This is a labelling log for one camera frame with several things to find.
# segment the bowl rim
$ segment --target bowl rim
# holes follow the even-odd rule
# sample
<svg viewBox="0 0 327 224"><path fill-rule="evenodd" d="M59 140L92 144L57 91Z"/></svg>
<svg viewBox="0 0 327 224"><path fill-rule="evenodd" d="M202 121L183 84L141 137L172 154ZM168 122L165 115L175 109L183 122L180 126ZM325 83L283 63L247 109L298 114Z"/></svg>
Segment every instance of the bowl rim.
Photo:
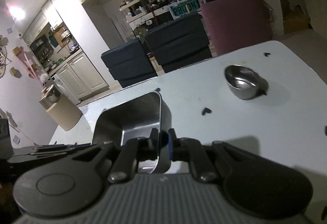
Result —
<svg viewBox="0 0 327 224"><path fill-rule="evenodd" d="M237 88L237 87L234 87L232 84L230 84L230 82L228 81L228 79L226 78L226 70L227 68L231 67L231 66L240 66L240 67L245 67L247 69L250 69L251 71L253 71L257 77L258 77L258 81L260 82L260 79L261 79L261 76L258 74L257 71L255 71L254 69L252 69L251 67L248 67L248 66L242 66L242 65L229 65L229 66L226 66L225 69L224 69L224 77L228 83L228 85L230 85L231 87L233 87L234 89L237 89L237 90L244 90L244 89L240 89L240 88Z"/></svg>

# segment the license plate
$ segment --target license plate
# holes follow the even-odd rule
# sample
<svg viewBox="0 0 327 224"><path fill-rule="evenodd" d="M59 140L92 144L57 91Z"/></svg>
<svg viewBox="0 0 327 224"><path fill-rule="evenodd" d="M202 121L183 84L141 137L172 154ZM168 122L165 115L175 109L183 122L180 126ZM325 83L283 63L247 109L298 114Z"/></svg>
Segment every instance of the license plate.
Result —
<svg viewBox="0 0 327 224"><path fill-rule="evenodd" d="M171 6L171 13L175 17L182 16L184 14L187 14L188 12L194 12L197 11L200 8L200 5L197 0L187 0L184 2L179 3L176 6Z"/></svg>

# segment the ceiling light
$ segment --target ceiling light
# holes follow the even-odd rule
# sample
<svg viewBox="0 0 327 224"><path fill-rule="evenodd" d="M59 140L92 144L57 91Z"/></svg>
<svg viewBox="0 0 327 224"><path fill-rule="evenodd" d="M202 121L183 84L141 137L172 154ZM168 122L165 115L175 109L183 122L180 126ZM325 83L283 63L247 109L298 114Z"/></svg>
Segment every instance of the ceiling light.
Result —
<svg viewBox="0 0 327 224"><path fill-rule="evenodd" d="M21 20L25 18L25 11L20 9L19 7L10 7L9 12L16 20Z"/></svg>

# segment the chair backrest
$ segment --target chair backrest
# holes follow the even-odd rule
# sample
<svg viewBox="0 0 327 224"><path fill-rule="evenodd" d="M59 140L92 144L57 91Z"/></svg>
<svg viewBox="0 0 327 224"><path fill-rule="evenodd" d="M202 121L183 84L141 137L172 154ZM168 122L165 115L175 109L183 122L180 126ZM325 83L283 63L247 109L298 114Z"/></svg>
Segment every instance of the chair backrest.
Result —
<svg viewBox="0 0 327 224"><path fill-rule="evenodd" d="M148 47L160 65L209 45L201 16L190 13L152 29L145 35Z"/></svg>
<svg viewBox="0 0 327 224"><path fill-rule="evenodd" d="M118 81L138 79L149 74L151 75L150 77L156 75L138 38L104 52L101 55L101 59L113 78Z"/></svg>
<svg viewBox="0 0 327 224"><path fill-rule="evenodd" d="M269 10L262 0L215 0L201 10L217 55L272 39Z"/></svg>

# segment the tabletop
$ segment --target tabletop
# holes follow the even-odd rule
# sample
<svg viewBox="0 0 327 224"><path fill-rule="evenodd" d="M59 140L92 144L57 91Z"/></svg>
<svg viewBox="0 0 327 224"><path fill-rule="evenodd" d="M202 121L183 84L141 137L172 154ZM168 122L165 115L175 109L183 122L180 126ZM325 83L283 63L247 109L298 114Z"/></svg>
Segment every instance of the tabletop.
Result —
<svg viewBox="0 0 327 224"><path fill-rule="evenodd" d="M232 64L257 71L269 84L267 95L237 98L224 78L224 68ZM202 144L223 140L301 171L314 187L307 215L311 219L321 215L327 205L327 86L277 41L212 58L85 105L79 123L68 132L58 127L50 143L91 142L104 109L157 88L171 111L177 137L196 138ZM212 113L202 116L205 107ZM171 168L180 170L181 165Z"/></svg>

